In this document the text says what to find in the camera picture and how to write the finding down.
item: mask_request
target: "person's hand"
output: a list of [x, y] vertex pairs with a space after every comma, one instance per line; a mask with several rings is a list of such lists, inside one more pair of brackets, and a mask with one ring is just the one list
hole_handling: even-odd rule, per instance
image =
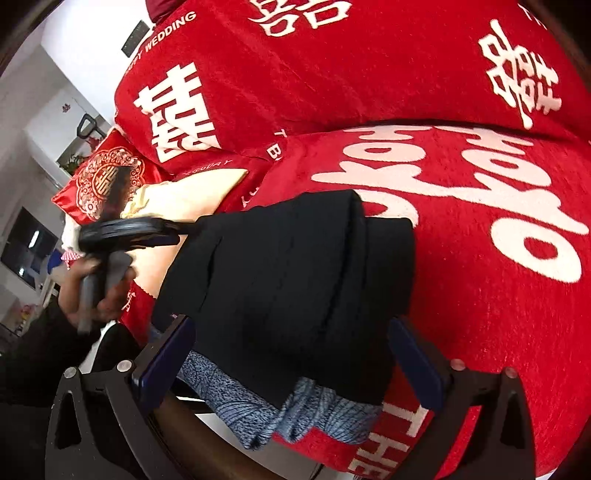
[[[81, 258], [77, 260], [68, 270], [66, 280], [60, 289], [58, 305], [61, 311], [66, 315], [68, 321], [78, 327], [79, 303], [80, 303], [80, 284], [82, 279], [98, 266], [98, 261], [94, 259]], [[127, 303], [127, 292], [131, 281], [135, 278], [135, 271], [129, 268], [125, 273], [125, 278], [106, 293], [106, 297], [98, 304], [95, 314], [95, 320], [108, 323], [116, 320], [121, 315], [121, 309]]]

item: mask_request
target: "blue patterned fabric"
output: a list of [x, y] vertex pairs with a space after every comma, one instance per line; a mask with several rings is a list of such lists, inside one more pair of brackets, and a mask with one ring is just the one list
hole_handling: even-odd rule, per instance
[[278, 410], [194, 351], [189, 353], [178, 378], [195, 390], [248, 450], [266, 445], [274, 432], [286, 442], [295, 443], [312, 427], [339, 442], [359, 445], [367, 439], [382, 411], [381, 406], [346, 400], [303, 377]]

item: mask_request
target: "red pillow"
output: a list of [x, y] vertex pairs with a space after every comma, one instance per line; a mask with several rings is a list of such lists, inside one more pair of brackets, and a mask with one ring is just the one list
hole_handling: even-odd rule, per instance
[[[410, 218], [410, 318], [448, 358], [513, 366], [534, 426], [537, 474], [556, 468], [591, 413], [591, 147], [483, 128], [381, 125], [288, 137], [247, 208], [355, 189], [369, 215]], [[313, 430], [291, 447], [387, 478], [430, 416], [398, 374], [369, 440]], [[457, 465], [474, 413], [442, 473]]]
[[150, 14], [150, 19], [155, 24], [159, 24], [180, 7], [185, 0], [146, 0], [146, 7]]
[[516, 0], [187, 0], [140, 48], [117, 122], [170, 172], [392, 119], [591, 140], [591, 96]]
[[122, 166], [134, 167], [131, 171], [130, 199], [142, 185], [171, 178], [154, 163], [146, 161], [120, 132], [113, 129], [51, 201], [79, 225], [94, 222], [99, 218], [115, 167]]

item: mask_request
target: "folded black fabric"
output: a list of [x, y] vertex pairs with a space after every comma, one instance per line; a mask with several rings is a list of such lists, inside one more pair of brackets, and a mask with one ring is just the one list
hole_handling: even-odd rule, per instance
[[301, 377], [380, 405], [392, 372], [386, 331], [408, 309], [408, 219], [366, 219], [353, 190], [303, 194], [197, 222], [152, 316], [194, 319], [194, 350], [280, 408]]

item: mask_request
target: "screw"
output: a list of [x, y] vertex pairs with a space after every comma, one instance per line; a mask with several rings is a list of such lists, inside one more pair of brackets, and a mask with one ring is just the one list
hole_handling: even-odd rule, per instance
[[461, 372], [466, 369], [466, 364], [459, 358], [454, 358], [449, 364], [456, 372]]
[[117, 365], [117, 370], [119, 370], [121, 373], [127, 372], [127, 370], [131, 368], [131, 365], [133, 365], [131, 360], [123, 360]]
[[517, 378], [517, 370], [513, 367], [505, 368], [505, 375], [509, 378]]
[[66, 368], [66, 371], [64, 372], [64, 377], [72, 378], [74, 375], [76, 375], [76, 367]]

